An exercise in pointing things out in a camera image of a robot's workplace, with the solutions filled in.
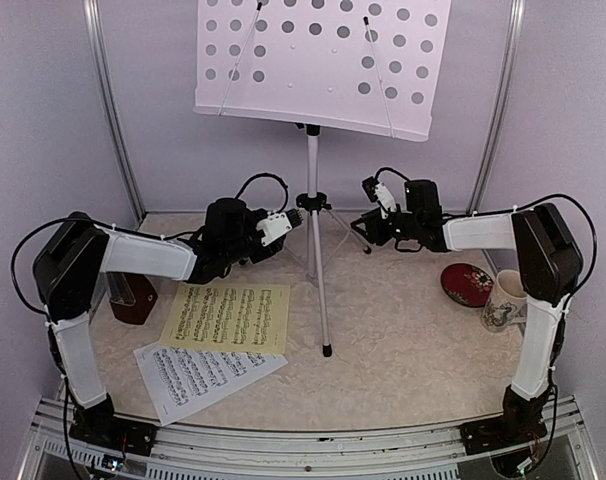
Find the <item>yellow sheet music page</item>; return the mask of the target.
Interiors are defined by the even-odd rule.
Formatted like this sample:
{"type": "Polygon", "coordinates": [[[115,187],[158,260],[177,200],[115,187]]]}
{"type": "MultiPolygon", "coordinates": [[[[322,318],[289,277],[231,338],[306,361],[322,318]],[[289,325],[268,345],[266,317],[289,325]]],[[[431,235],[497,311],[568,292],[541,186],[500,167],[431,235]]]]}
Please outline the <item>yellow sheet music page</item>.
{"type": "Polygon", "coordinates": [[[179,285],[158,343],[211,352],[283,355],[290,288],[212,282],[179,285]]]}

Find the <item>white perforated music stand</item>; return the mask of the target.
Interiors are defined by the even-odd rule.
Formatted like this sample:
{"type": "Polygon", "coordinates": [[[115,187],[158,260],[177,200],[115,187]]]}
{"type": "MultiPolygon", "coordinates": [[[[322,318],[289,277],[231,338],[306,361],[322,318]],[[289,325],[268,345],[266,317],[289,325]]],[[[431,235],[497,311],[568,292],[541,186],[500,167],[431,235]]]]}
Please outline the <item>white perforated music stand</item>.
{"type": "Polygon", "coordinates": [[[326,127],[428,139],[447,1],[201,1],[194,109],[298,124],[307,136],[308,272],[324,277],[318,189],[326,127]]]}

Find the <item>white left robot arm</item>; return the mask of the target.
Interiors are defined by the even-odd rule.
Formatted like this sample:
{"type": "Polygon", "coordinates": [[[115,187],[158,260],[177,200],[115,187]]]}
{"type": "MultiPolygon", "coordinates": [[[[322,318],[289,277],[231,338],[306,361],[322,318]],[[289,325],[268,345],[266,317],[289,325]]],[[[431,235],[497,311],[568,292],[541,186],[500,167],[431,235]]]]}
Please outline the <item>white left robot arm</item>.
{"type": "Polygon", "coordinates": [[[104,445],[116,443],[123,424],[102,383],[89,333],[89,311],[104,273],[152,276],[204,285],[242,261],[258,263],[280,252],[303,222],[296,208],[251,210],[238,198],[221,198],[190,234],[156,236],[111,226],[84,212],[51,221],[55,233],[35,258],[32,275],[54,357],[76,407],[76,420],[104,445]]]}

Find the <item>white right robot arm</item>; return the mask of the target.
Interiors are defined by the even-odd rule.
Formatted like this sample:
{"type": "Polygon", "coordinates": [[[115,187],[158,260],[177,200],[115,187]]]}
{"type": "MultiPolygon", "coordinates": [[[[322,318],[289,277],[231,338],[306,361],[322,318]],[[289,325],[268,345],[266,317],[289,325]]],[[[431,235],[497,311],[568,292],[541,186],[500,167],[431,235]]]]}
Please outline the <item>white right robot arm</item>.
{"type": "Polygon", "coordinates": [[[540,421],[553,388],[552,368],[564,342],[567,308],[594,269],[584,264],[552,196],[508,210],[449,215],[444,213],[437,185],[431,180],[406,181],[404,207],[375,177],[366,178],[362,187],[377,207],[353,221],[351,227],[370,244],[415,241],[434,253],[475,249],[516,252],[526,294],[526,326],[519,364],[505,391],[494,433],[503,443],[518,442],[540,421]]]}

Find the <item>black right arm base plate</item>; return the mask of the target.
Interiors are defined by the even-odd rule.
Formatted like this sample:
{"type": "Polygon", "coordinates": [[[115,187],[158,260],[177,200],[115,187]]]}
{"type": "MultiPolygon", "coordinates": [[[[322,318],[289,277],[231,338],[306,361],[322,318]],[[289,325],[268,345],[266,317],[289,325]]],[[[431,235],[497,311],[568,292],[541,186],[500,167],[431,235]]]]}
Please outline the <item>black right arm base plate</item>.
{"type": "Polygon", "coordinates": [[[501,416],[463,423],[459,431],[467,455],[527,443],[536,437],[545,437],[548,433],[542,420],[535,420],[525,427],[515,427],[501,416]]]}

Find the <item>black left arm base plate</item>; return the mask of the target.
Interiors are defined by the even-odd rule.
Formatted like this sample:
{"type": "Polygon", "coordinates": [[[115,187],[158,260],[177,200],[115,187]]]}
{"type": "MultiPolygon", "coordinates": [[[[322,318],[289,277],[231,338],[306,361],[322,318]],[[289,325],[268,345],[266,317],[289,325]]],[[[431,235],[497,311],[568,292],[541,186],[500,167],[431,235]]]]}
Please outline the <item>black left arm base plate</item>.
{"type": "Polygon", "coordinates": [[[69,435],[74,440],[97,447],[149,457],[157,431],[158,427],[150,423],[113,417],[106,427],[94,430],[74,422],[69,435]]]}

